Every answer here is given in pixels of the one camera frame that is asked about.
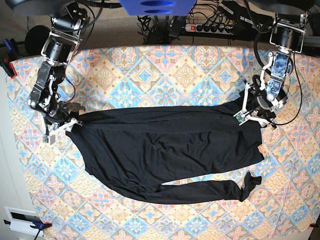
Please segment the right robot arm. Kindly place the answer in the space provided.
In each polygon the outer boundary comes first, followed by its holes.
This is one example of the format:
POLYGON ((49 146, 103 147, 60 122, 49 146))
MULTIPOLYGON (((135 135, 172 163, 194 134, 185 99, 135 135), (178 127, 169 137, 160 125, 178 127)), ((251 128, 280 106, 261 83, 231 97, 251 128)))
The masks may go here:
POLYGON ((45 60, 27 99, 28 106, 41 113, 45 124, 42 140, 50 145, 58 133, 70 132, 75 124, 81 124, 78 116, 83 107, 72 100, 59 100, 58 86, 67 79, 67 65, 76 55, 84 27, 89 21, 87 10, 76 2, 66 5, 51 17, 51 31, 41 50, 45 60))

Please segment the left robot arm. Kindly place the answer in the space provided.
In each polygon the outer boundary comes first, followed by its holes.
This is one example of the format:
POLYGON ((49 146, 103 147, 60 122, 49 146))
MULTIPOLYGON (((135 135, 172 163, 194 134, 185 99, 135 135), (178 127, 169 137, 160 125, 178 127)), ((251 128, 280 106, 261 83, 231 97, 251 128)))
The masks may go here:
POLYGON ((240 111, 234 114, 239 125, 255 121, 261 127, 275 123, 276 111, 288 101, 285 80, 296 72, 295 54, 303 49, 308 12, 300 15, 276 14, 270 32, 270 44, 276 46, 276 52, 268 53, 267 64, 261 64, 260 75, 254 75, 245 82, 242 91, 243 102, 240 111))

